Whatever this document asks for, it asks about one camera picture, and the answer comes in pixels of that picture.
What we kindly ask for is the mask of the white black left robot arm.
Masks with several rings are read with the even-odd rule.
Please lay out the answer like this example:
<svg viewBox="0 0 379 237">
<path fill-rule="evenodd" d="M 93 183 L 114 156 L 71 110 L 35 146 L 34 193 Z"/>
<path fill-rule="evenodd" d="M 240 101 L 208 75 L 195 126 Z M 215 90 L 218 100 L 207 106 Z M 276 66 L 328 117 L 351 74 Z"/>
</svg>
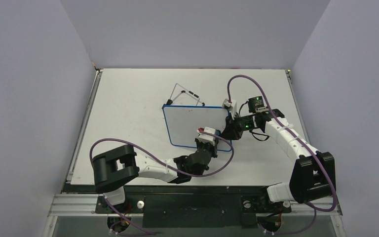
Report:
<svg viewBox="0 0 379 237">
<path fill-rule="evenodd" d="M 211 159 L 218 156 L 218 141 L 211 136 L 196 138 L 194 153 L 166 160 L 124 141 L 122 146 L 90 158 L 95 191 L 108 199 L 108 206 L 114 212 L 122 212 L 128 201 L 123 187 L 135 178 L 182 184 L 195 177 L 207 177 L 205 171 Z"/>
</svg>

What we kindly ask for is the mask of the blue framed whiteboard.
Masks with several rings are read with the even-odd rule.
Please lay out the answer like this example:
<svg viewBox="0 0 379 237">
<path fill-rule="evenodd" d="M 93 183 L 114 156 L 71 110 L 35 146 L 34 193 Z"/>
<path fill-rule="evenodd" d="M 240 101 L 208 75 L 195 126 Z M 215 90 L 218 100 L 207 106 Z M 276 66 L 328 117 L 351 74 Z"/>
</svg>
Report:
<svg viewBox="0 0 379 237">
<path fill-rule="evenodd" d="M 222 132 L 228 111 L 220 106 L 165 105 L 162 108 L 170 143 L 195 148 L 198 129 L 210 127 Z"/>
</svg>

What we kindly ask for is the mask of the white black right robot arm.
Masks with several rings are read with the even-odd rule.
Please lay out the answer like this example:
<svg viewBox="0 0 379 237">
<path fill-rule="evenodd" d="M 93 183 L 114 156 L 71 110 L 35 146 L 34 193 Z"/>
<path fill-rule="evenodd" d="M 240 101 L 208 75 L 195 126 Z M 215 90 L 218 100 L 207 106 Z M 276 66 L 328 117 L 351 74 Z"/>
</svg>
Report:
<svg viewBox="0 0 379 237">
<path fill-rule="evenodd" d="M 270 109 L 262 96 L 248 99 L 248 112 L 241 116 L 237 103 L 225 99 L 222 107 L 228 110 L 222 137 L 239 140 L 242 133 L 261 130 L 272 139 L 294 163 L 288 182 L 267 187 L 259 196 L 259 206 L 265 211 L 273 210 L 278 202 L 296 201 L 309 203 L 313 200 L 336 196 L 335 159 L 329 152 L 321 152 L 310 145 L 294 130 L 284 114 Z"/>
</svg>

